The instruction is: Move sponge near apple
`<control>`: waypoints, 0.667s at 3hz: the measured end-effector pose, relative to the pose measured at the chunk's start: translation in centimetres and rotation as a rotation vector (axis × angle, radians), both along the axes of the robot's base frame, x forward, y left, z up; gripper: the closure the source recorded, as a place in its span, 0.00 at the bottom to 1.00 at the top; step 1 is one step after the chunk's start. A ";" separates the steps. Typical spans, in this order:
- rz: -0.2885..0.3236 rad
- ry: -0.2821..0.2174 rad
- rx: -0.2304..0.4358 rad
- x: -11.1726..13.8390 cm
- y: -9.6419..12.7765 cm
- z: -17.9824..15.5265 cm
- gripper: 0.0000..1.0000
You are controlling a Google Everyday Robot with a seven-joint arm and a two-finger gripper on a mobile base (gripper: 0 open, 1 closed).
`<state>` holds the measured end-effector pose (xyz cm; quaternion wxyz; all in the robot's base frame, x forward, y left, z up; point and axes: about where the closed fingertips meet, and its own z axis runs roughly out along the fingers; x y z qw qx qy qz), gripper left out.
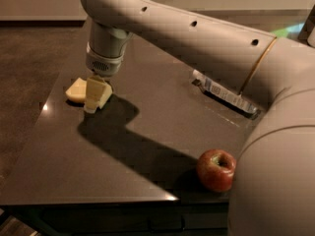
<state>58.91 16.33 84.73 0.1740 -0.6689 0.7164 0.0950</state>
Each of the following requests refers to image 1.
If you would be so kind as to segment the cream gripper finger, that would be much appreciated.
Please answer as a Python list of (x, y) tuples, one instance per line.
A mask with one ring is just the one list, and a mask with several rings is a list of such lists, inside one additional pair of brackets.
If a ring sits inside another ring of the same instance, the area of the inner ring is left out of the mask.
[(106, 82), (100, 76), (87, 78), (86, 98), (84, 109), (87, 113), (95, 113), (105, 104)]

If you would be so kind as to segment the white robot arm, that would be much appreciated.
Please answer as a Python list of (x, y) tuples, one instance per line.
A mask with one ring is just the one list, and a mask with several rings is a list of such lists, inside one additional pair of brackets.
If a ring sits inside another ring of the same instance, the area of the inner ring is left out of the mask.
[(195, 70), (205, 89), (266, 114), (238, 157), (228, 236), (315, 236), (315, 58), (287, 38), (151, 0), (81, 0), (87, 62), (114, 75), (135, 33)]

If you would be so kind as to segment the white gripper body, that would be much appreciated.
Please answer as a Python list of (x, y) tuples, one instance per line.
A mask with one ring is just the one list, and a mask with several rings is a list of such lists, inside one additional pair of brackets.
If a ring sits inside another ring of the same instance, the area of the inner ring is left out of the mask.
[(103, 26), (92, 21), (87, 44), (87, 68), (101, 77), (115, 75), (123, 62), (125, 49), (133, 33)]

